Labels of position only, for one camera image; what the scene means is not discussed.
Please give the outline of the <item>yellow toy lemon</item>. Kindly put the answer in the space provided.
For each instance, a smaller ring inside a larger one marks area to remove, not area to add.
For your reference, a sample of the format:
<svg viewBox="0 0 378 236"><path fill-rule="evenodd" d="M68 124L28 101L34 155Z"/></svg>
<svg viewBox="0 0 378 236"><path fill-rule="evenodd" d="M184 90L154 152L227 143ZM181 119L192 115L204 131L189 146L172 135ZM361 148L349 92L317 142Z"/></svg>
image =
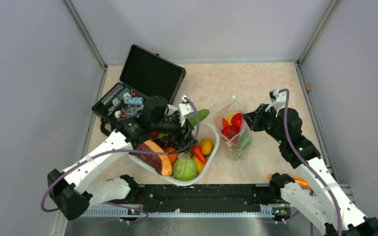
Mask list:
<svg viewBox="0 0 378 236"><path fill-rule="evenodd" d="M232 125L232 118L233 118L233 116L234 116L234 114L231 114L227 118L227 122L228 122L229 125Z"/></svg>

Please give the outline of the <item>small red toy tomato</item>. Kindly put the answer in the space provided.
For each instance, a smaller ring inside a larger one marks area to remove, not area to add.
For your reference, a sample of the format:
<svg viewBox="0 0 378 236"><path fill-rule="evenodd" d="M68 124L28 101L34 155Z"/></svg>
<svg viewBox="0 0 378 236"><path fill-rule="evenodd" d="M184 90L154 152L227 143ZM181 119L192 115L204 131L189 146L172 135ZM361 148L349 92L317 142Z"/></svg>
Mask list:
<svg viewBox="0 0 378 236"><path fill-rule="evenodd" d="M242 123L243 123L243 114L242 113L234 114L234 116L232 118L232 126L237 128L238 130L240 130Z"/></svg>

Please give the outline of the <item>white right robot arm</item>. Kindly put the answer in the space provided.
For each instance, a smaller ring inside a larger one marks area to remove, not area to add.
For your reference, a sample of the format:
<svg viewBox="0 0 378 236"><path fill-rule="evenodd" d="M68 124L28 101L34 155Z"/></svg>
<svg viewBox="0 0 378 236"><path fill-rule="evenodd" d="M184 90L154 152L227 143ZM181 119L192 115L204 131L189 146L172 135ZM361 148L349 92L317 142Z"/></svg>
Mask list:
<svg viewBox="0 0 378 236"><path fill-rule="evenodd" d="M289 90L275 89L269 95L269 104L243 114L244 124L277 141L282 157L311 187L306 193L291 176L274 174L269 184L270 199L292 204L323 236L377 236L378 219L366 216L349 199L315 145L302 134L303 121L288 106Z"/></svg>

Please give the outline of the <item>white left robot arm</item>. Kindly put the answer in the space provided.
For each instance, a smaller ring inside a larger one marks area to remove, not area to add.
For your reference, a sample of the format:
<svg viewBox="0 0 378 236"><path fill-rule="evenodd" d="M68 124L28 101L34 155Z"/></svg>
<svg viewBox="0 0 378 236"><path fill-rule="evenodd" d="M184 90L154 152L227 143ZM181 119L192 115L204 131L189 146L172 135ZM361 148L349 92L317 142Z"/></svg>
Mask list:
<svg viewBox="0 0 378 236"><path fill-rule="evenodd" d="M89 207L111 200L124 200L133 203L138 197L138 185L127 176L102 184L92 184L101 173L124 155L141 154L161 163L160 175L171 175L170 152L163 149L139 149L148 146L153 133L171 134L178 140L180 153L195 144L199 126L193 126L188 118L195 116L200 122L198 110L187 97L182 97L178 107L168 104L163 97L154 96L145 100L137 115L126 118L117 125L108 138L80 161L62 171L52 170L48 176L48 189L42 200L41 209L50 212L44 206L46 197L50 197L67 220L81 216Z"/></svg>

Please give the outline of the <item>clear zip top bag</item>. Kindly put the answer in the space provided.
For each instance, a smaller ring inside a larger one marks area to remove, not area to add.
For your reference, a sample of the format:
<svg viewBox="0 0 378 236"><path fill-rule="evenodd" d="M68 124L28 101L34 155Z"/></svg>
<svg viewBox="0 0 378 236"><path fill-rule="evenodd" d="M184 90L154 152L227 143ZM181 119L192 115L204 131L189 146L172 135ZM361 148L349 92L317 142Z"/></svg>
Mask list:
<svg viewBox="0 0 378 236"><path fill-rule="evenodd" d="M243 119L247 106L239 102L236 96L219 109L213 118L223 146L234 160L245 156L252 143L251 131Z"/></svg>

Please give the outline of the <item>orange toy carrot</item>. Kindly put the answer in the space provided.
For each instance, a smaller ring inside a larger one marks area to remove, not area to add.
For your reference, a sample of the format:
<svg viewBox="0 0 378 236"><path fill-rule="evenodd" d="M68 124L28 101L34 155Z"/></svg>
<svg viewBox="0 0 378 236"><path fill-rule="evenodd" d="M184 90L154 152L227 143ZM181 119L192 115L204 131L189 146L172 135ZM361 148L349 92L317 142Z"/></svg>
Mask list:
<svg viewBox="0 0 378 236"><path fill-rule="evenodd" d="M225 118L222 118L222 125L223 125L223 128L226 128L229 126L229 123Z"/></svg>

